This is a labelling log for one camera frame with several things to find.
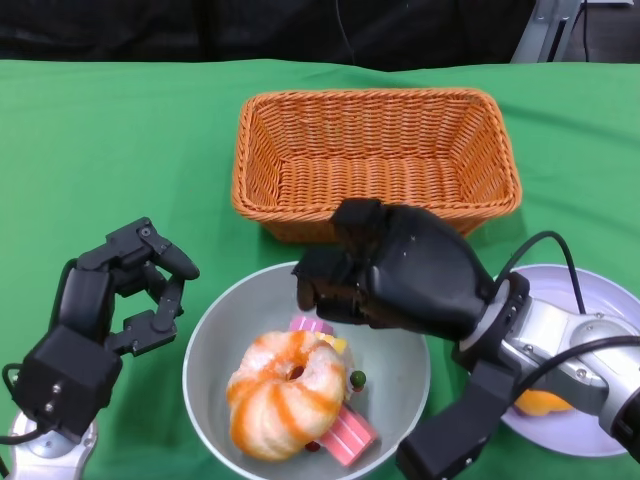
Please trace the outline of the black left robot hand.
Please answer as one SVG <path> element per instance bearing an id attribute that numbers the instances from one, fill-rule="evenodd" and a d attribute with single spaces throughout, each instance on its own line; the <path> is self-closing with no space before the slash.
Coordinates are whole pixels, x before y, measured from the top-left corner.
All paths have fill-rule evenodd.
<path id="1" fill-rule="evenodd" d="M 139 356 L 175 339 L 184 285 L 199 275 L 194 262 L 147 217 L 69 260 L 46 334 L 14 367 L 17 380 L 6 384 L 35 426 L 2 438 L 2 444 L 19 445 L 51 431 L 80 443 L 111 401 L 123 356 Z"/>

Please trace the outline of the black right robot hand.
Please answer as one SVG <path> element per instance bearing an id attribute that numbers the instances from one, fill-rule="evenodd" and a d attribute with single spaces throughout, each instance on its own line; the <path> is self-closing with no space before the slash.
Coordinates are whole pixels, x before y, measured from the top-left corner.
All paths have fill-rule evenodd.
<path id="1" fill-rule="evenodd" d="M 292 271 L 301 310 L 451 341 L 474 331 L 495 283 L 444 220 L 417 207 L 352 198 L 330 224 L 337 244 L 309 248 Z"/>

